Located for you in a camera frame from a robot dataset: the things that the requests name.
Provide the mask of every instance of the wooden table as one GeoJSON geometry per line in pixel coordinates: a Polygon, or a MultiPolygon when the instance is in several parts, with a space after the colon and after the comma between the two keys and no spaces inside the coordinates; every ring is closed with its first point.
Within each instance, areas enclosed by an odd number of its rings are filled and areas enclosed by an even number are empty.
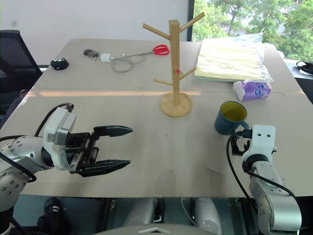
{"type": "MultiPolygon", "coordinates": [[[[181,90],[194,102],[190,114],[170,118],[159,108],[168,86],[154,78],[170,78],[169,57],[148,55],[147,60],[125,73],[114,73],[109,64],[92,61],[82,51],[92,48],[118,55],[144,52],[160,42],[122,40],[71,40],[60,53],[69,60],[64,71],[51,68],[35,84],[9,121],[1,136],[33,135],[46,113],[62,102],[72,102],[77,114],[75,132],[90,132],[97,125],[126,125],[133,133],[102,137],[99,160],[125,159],[132,163],[108,175],[82,178],[56,169],[38,172],[37,181],[23,193],[77,197],[241,197],[227,164],[228,136],[218,134],[214,121],[221,103],[237,101],[229,83],[184,79],[181,90]]],[[[196,64],[199,43],[181,43],[181,68],[196,64]]],[[[313,195],[306,183],[313,178],[313,106],[286,65],[273,49],[266,50],[265,64],[274,80],[269,98],[243,102],[250,124],[277,128],[274,165],[297,196],[313,195]]],[[[248,190],[249,176],[241,157],[233,165],[248,190]]]]}

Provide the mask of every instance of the black chair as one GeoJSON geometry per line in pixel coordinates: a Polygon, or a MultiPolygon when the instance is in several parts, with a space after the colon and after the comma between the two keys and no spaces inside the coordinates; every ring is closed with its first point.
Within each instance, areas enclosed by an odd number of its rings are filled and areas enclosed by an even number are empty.
{"type": "Polygon", "coordinates": [[[0,67],[0,109],[3,115],[16,99],[20,99],[20,91],[31,89],[42,72],[18,30],[0,30],[0,67]]]}

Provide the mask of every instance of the tree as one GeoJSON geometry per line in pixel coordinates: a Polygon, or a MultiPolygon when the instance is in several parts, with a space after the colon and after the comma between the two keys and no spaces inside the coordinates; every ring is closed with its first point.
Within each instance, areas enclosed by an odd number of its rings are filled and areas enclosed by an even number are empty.
{"type": "Polygon", "coordinates": [[[263,42],[272,43],[279,35],[278,26],[285,21],[281,9],[291,5],[291,0],[255,0],[253,20],[249,23],[253,33],[263,32],[263,42]]]}
{"type": "Polygon", "coordinates": [[[223,24],[227,21],[226,14],[221,7],[208,4],[205,0],[195,0],[194,15],[201,12],[205,16],[192,27],[192,41],[201,42],[204,38],[226,37],[223,24]]]}
{"type": "Polygon", "coordinates": [[[313,61],[313,0],[290,12],[278,49],[288,59],[313,61]]]}
{"type": "Polygon", "coordinates": [[[238,28],[237,25],[241,25],[240,17],[246,16],[251,9],[246,0],[215,0],[214,4],[220,6],[224,13],[231,15],[228,35],[232,29],[238,28]]]}

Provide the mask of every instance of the mug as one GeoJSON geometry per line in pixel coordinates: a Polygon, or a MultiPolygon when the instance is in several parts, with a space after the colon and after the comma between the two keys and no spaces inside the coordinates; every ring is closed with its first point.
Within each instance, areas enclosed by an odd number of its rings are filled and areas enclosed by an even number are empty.
{"type": "Polygon", "coordinates": [[[220,107],[214,124],[215,129],[222,135],[234,134],[239,125],[249,129],[249,125],[245,122],[246,116],[244,106],[235,101],[227,101],[220,107]]]}

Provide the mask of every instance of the black cable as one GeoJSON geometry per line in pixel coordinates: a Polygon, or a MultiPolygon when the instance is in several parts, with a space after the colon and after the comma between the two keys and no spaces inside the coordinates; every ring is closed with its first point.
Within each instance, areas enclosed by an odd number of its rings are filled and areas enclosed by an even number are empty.
{"type": "Polygon", "coordinates": [[[235,134],[232,134],[232,135],[229,137],[229,139],[228,139],[228,141],[227,141],[227,144],[226,144],[226,155],[227,155],[228,164],[229,164],[229,166],[230,166],[231,171],[233,172],[233,175],[234,175],[234,177],[235,177],[235,179],[236,179],[236,181],[237,181],[239,187],[241,188],[241,190],[243,191],[244,195],[246,196],[248,202],[251,204],[251,206],[253,207],[253,209],[254,209],[256,212],[258,212],[258,209],[257,209],[256,206],[253,204],[251,198],[249,197],[249,195],[247,194],[245,188],[244,188],[243,185],[241,184],[241,182],[240,182],[240,180],[239,180],[239,178],[238,178],[238,176],[237,176],[237,174],[236,174],[236,172],[235,172],[235,169],[234,169],[234,167],[233,167],[233,164],[231,163],[231,160],[230,160],[230,156],[229,156],[229,144],[230,144],[231,139],[232,139],[234,136],[235,136],[235,134]]]}
{"type": "MultiPolygon", "coordinates": [[[[0,138],[0,142],[1,141],[5,141],[5,140],[11,140],[11,139],[16,139],[22,136],[6,136],[6,137],[1,137],[0,138]]],[[[8,158],[7,156],[5,156],[3,153],[0,152],[0,158],[4,161],[6,161],[7,163],[11,164],[13,167],[17,168],[18,170],[20,170],[21,172],[25,173],[28,177],[30,177],[31,179],[28,180],[28,183],[31,182],[35,182],[37,180],[37,177],[31,173],[29,170],[27,170],[24,166],[16,163],[15,161],[13,161],[12,159],[8,158]]]]}
{"type": "Polygon", "coordinates": [[[287,193],[289,193],[290,196],[292,196],[292,197],[296,200],[295,195],[294,195],[293,192],[291,192],[288,188],[286,188],[286,187],[284,187],[284,186],[282,186],[282,185],[280,185],[280,184],[278,184],[278,183],[275,183],[275,182],[272,181],[272,180],[269,180],[269,179],[267,179],[267,178],[264,178],[263,176],[260,176],[260,175],[258,175],[258,174],[255,174],[255,173],[253,173],[253,172],[248,171],[247,174],[249,174],[249,175],[251,175],[251,176],[254,176],[254,177],[256,177],[256,178],[259,178],[259,179],[261,179],[261,180],[263,180],[263,181],[265,181],[265,182],[268,182],[268,183],[270,183],[271,185],[274,185],[274,186],[276,186],[276,187],[278,187],[278,188],[281,188],[282,190],[284,190],[284,191],[286,191],[287,193]]]}
{"type": "Polygon", "coordinates": [[[49,113],[47,113],[47,115],[45,116],[45,118],[43,119],[43,121],[40,123],[40,125],[39,125],[39,127],[38,127],[38,129],[37,129],[37,131],[36,131],[36,133],[35,133],[35,136],[38,137],[38,135],[39,135],[41,129],[43,128],[44,124],[47,122],[48,118],[51,116],[51,114],[52,114],[57,108],[63,107],[63,106],[67,106],[67,105],[69,105],[69,103],[62,103],[62,104],[59,104],[59,105],[55,106],[53,109],[51,109],[51,110],[49,111],[49,113]]]}
{"type": "Polygon", "coordinates": [[[11,223],[15,226],[15,228],[20,230],[20,232],[23,235],[30,235],[30,233],[28,231],[26,231],[13,217],[12,217],[11,223]]]}

